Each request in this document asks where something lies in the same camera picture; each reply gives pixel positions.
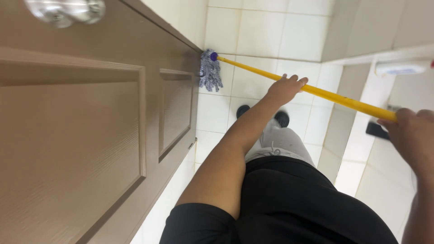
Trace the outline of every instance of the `foot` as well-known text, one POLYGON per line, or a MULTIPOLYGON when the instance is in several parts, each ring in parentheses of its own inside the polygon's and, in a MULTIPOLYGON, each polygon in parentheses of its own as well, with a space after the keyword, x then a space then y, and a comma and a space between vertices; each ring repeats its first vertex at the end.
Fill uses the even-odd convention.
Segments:
POLYGON ((243 105, 243 106, 239 107, 237 110, 237 119, 239 117, 241 117, 249 109, 250 109, 250 106, 248 106, 248 105, 243 105))
POLYGON ((286 128, 289 125, 289 115, 284 111, 277 112, 277 114, 274 116, 274 119, 277 120, 280 127, 282 128, 286 128))

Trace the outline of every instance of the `mop head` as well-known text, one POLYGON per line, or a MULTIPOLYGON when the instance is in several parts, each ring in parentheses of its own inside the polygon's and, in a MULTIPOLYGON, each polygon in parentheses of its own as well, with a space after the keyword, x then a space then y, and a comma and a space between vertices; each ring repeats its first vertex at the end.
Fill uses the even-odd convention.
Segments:
POLYGON ((212 49, 207 49, 201 56, 199 87, 205 86, 209 92, 213 91, 213 87, 215 87, 216 92, 219 91, 219 87, 223 88, 220 78, 220 63, 215 59, 216 57, 216 52, 212 49))

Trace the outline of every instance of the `door knob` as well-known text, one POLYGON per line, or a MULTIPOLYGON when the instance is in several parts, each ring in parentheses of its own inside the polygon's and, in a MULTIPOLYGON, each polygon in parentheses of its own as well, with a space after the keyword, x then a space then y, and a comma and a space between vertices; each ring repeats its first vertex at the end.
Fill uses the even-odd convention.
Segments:
POLYGON ((104 0, 24 0, 32 14, 56 28, 74 22, 93 24, 105 14, 104 0))

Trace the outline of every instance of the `mop handle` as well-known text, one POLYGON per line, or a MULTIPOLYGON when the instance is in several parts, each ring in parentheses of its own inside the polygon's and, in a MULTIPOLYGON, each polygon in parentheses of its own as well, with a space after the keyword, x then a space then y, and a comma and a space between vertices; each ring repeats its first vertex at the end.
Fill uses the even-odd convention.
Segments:
MULTIPOLYGON (((270 78, 272 80, 280 80, 282 78, 281 76, 272 74, 270 72, 256 69, 256 68, 247 66, 245 64, 241 64, 241 63, 238 63, 238 62, 235 62, 232 60, 225 59, 225 58, 220 57, 220 56, 218 56, 217 59, 222 61, 222 62, 232 64, 236 67, 240 67, 242 69, 251 71, 251 72, 256 73, 258 75, 270 78)), ((394 112, 388 111, 386 109, 377 108, 375 106, 366 104, 364 102, 359 102, 359 101, 353 100, 353 99, 348 98, 348 97, 344 97, 344 96, 341 96, 341 95, 338 95, 338 94, 335 94, 332 92, 328 92, 328 91, 320 89, 320 88, 316 88, 314 86, 304 85, 301 88, 301 90, 304 92, 308 92, 310 94, 314 94, 316 96, 322 97, 322 98, 327 99, 329 101, 338 103, 338 104, 343 105, 345 107, 349 107, 351 109, 357 110, 359 112, 374 116, 374 117, 379 118, 379 119, 387 119, 387 120, 391 120, 394 122, 398 122, 398 119, 396 118, 396 114, 394 112)))

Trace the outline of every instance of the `brown door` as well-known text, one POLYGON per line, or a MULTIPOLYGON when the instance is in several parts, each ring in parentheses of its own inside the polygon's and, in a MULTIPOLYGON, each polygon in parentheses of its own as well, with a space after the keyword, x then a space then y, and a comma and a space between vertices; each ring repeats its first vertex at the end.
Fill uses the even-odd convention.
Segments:
POLYGON ((195 141, 200 49, 139 0, 0 2, 0 243, 128 243, 195 141))

